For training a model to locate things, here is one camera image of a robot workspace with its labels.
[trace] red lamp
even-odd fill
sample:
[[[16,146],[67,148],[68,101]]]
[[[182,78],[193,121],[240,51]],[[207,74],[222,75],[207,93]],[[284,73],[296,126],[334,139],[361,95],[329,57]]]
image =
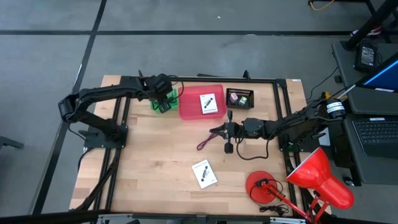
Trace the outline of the red lamp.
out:
[[[283,200],[297,213],[311,222],[310,212],[303,212],[291,201],[287,200],[273,184],[274,181],[268,181],[274,178],[270,174],[265,173],[266,172],[264,171],[253,172],[246,180],[247,192],[248,189],[252,189],[254,185],[258,186],[259,181],[261,181],[261,188],[257,189],[262,190],[263,194],[260,194],[258,190],[256,190],[255,192],[252,192],[255,194],[250,195],[252,199],[257,202],[263,202],[265,201],[264,197],[266,196],[267,201],[269,201],[271,194],[279,200]],[[318,195],[315,196],[311,203],[311,210],[313,210],[319,200],[324,201],[320,211],[315,215],[315,223],[319,220],[321,214],[329,204],[340,209],[350,208],[354,204],[353,193],[331,174],[329,160],[325,152],[323,152],[320,147],[313,151],[298,167],[296,167],[286,180],[292,184],[298,185],[299,187],[314,189],[317,191]]]

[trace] red plastic bin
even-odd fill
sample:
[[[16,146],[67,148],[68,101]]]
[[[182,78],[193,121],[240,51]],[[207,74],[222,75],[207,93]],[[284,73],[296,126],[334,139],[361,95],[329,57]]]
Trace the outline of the red plastic bin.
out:
[[[200,106],[200,95],[214,93],[216,96],[217,113],[203,114]],[[222,118],[226,113],[224,88],[222,85],[185,86],[183,94],[178,98],[178,110],[183,120]]]

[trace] wooden tabletop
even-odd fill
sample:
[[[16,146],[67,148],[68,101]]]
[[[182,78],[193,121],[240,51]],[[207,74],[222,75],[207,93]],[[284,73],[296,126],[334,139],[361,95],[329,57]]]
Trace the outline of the wooden tabletop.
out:
[[[120,76],[106,75],[102,86],[118,84]],[[286,80],[292,111],[306,106],[300,80]],[[185,86],[212,85],[215,83],[184,82]],[[254,90],[254,105],[250,110],[233,109],[233,119],[241,122],[247,117],[277,120],[272,84],[221,83],[226,88]],[[279,90],[282,111],[285,115],[282,90]],[[115,100],[96,104],[95,114],[111,118]],[[121,103],[120,115],[124,100]],[[264,170],[282,182],[284,194],[289,197],[285,181],[283,155],[277,139],[269,143],[269,158],[244,161],[233,154],[224,153],[224,140],[215,138],[201,151],[196,146],[209,136],[209,129],[220,126],[223,119],[183,121],[178,110],[157,114],[150,109],[148,100],[131,100],[127,125],[129,133],[122,150],[116,179],[113,203],[114,212],[189,213],[212,215],[275,215],[259,212],[259,206],[246,194],[246,177]],[[239,151],[245,157],[264,156],[265,140],[245,139]],[[300,153],[304,160],[309,153]],[[70,208],[79,206],[93,190],[100,176],[104,149],[94,149],[81,162]],[[201,189],[191,166],[208,159],[218,183]],[[101,208],[108,191],[104,187]],[[301,202],[298,188],[297,201]],[[277,199],[269,205],[281,204]]]

